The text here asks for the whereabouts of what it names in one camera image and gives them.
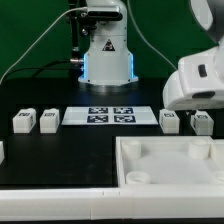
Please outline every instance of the blue light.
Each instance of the blue light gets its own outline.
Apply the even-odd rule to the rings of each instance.
[[[82,79],[87,78],[87,56],[84,55],[84,65],[83,65],[83,75],[81,76]]]
[[[131,56],[131,78],[135,79],[137,76],[134,74],[134,56]]]

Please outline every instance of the white plastic tray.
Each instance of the white plastic tray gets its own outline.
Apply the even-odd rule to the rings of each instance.
[[[127,174],[134,171],[147,173],[151,177],[150,184],[153,185],[215,184],[214,173],[224,169],[224,157],[219,158],[223,160],[223,165],[217,163],[214,156],[216,151],[214,142],[210,137],[201,137],[197,139],[204,139],[210,145],[209,157],[204,160],[191,158],[188,152],[189,143],[194,139],[194,137],[118,138],[117,153],[121,187],[127,185],[125,180]],[[126,147],[134,141],[141,144],[141,157],[127,160],[122,154],[122,146]]]

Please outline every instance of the black cable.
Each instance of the black cable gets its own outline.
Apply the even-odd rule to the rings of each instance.
[[[36,71],[32,76],[31,78],[36,78],[41,72],[43,72],[44,68],[49,68],[49,67],[52,67],[54,65],[58,65],[58,64],[66,64],[66,63],[70,63],[70,60],[56,60],[56,61],[53,61],[53,62],[50,62],[46,65],[43,66],[43,68],[40,68],[38,71]]]
[[[16,72],[20,72],[20,71],[26,71],[26,70],[41,70],[41,71],[45,71],[45,70],[51,70],[51,71],[68,71],[70,68],[49,68],[49,67],[41,67],[41,68],[20,68],[20,69],[16,69],[10,73],[8,73],[4,79],[2,80],[2,83],[13,73]]]

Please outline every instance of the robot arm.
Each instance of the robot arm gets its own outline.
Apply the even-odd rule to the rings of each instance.
[[[169,110],[224,108],[224,1],[191,0],[199,25],[218,47],[182,58],[168,80],[163,100]]]

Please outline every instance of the white block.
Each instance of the white block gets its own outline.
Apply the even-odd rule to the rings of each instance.
[[[13,118],[14,133],[30,133],[36,124],[36,111],[32,108],[20,110]]]
[[[163,109],[160,111],[159,124],[165,134],[178,134],[180,119],[174,111]]]
[[[59,110],[45,110],[40,118],[40,132],[42,134],[56,133],[60,124]]]
[[[191,127],[197,135],[213,135],[214,121],[205,111],[197,111],[191,116]]]
[[[3,160],[5,159],[3,142],[0,142],[0,165],[2,164]]]

